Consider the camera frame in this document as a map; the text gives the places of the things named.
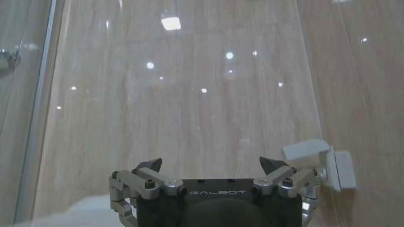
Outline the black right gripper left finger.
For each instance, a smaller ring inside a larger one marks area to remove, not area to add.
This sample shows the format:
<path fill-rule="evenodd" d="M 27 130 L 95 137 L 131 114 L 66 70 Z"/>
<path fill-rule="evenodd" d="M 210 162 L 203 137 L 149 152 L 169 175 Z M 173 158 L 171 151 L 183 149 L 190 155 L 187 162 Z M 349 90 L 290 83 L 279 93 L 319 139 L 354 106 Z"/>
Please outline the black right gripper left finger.
<path fill-rule="evenodd" d="M 130 171 L 114 171 L 107 179 L 109 205 L 118 220 L 159 220 L 185 203 L 185 185 L 158 173 L 161 158 L 141 162 Z"/>

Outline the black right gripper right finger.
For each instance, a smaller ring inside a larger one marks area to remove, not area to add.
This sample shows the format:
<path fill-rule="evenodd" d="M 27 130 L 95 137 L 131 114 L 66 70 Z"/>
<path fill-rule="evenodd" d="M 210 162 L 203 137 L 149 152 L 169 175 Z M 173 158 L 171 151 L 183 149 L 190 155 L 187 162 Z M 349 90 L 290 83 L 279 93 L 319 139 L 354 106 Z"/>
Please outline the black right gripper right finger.
<path fill-rule="evenodd" d="M 259 157 L 265 176 L 253 180 L 262 195 L 275 194 L 283 199 L 299 198 L 301 219 L 310 220 L 318 204 L 319 174 L 314 169 L 295 169 L 283 161 Z"/>

